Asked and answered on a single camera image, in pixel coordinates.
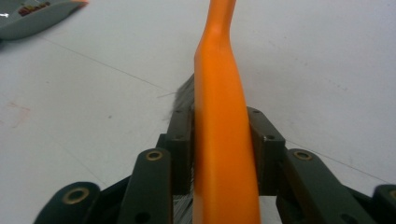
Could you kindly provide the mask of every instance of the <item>screw hole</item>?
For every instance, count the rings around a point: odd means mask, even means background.
[[[264,136],[265,140],[274,140],[275,137],[273,135],[265,135]]]
[[[294,156],[301,161],[311,161],[313,159],[309,153],[304,151],[296,151],[294,152]]]
[[[342,214],[341,219],[347,224],[359,224],[358,220],[356,218],[348,215],[348,214]]]
[[[147,223],[149,222],[149,219],[151,218],[151,216],[149,215],[149,213],[139,213],[134,217],[134,221],[136,223]]]
[[[90,191],[86,188],[71,189],[64,195],[62,201],[66,204],[80,203],[87,198],[89,194]]]
[[[176,135],[175,136],[175,140],[180,140],[180,139],[182,139],[183,138],[183,135],[182,134],[178,134],[178,135]]]
[[[161,151],[150,151],[146,155],[146,159],[148,159],[148,161],[157,161],[162,157],[163,157],[163,154],[161,153]]]

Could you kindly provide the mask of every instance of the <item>gray object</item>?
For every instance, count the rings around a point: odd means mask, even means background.
[[[87,0],[1,0],[0,39],[39,33],[85,6]]]

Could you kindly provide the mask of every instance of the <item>orange plastic object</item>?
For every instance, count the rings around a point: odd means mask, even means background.
[[[211,0],[195,53],[193,223],[260,223],[248,112],[230,44],[235,0]]]

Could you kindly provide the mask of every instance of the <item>white table surface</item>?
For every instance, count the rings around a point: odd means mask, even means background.
[[[0,223],[32,223],[70,183],[104,189],[132,172],[193,72],[208,3],[92,0],[0,44]],[[233,17],[247,104],[369,195],[396,183],[395,11],[390,0],[247,0]],[[273,203],[261,198],[263,223],[279,223]]]

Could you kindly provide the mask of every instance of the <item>orange tool handle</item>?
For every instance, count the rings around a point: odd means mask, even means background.
[[[235,0],[211,0],[195,53],[193,223],[260,223],[248,111],[230,44]]]

